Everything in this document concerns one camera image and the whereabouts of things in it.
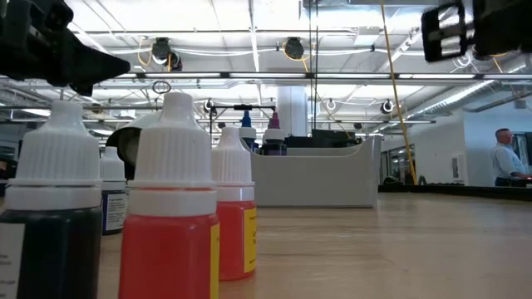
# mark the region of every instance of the blue bottle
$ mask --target blue bottle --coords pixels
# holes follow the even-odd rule
[[[244,111],[244,117],[242,118],[242,127],[240,127],[240,138],[248,145],[249,149],[258,154],[259,145],[255,143],[257,139],[257,130],[251,127],[251,117],[249,117],[249,111]]]

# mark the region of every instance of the man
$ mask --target man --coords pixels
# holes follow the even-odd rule
[[[493,170],[497,179],[496,187],[526,187],[526,179],[532,179],[525,167],[512,149],[512,132],[508,129],[498,129],[495,132],[497,145],[491,151]]]

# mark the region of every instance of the black equipment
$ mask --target black equipment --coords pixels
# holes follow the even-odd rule
[[[83,45],[67,29],[73,18],[62,0],[11,0],[0,19],[0,73],[90,96],[94,84],[130,70],[129,62]]]
[[[292,59],[301,59],[305,53],[299,37],[289,37],[284,46],[284,53]]]
[[[156,58],[155,62],[158,64],[168,66],[170,63],[170,71],[183,71],[181,57],[172,51],[169,42],[168,37],[157,37],[151,48],[151,54]]]
[[[457,11],[458,23],[441,27],[439,15],[449,8]],[[466,9],[461,0],[431,9],[421,17],[425,59],[434,62],[463,56],[471,46],[478,60],[508,51],[531,53],[531,11],[530,0],[473,0],[473,22],[466,23]],[[443,53],[442,43],[450,38],[458,38],[458,47]]]

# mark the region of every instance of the wall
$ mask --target wall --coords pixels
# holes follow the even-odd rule
[[[532,112],[516,110],[513,103],[479,113],[464,114],[467,169],[472,186],[493,186],[490,152],[495,146],[495,131],[508,128],[514,132],[532,132]]]
[[[408,139],[415,147],[416,176],[425,176],[428,183],[455,183],[451,159],[463,154],[466,159],[464,119],[460,111],[452,116],[438,117],[434,125],[414,125],[409,129]],[[382,151],[405,146],[401,136],[387,138]],[[467,168],[463,165],[464,183]]]

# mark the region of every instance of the bottle label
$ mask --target bottle label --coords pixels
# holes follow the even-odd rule
[[[17,299],[24,224],[0,223],[0,298]]]
[[[244,272],[255,269],[257,259],[257,209],[244,210]]]
[[[103,231],[122,229],[126,218],[126,193],[124,190],[103,191]]]
[[[219,223],[210,227],[210,299],[218,299]]]

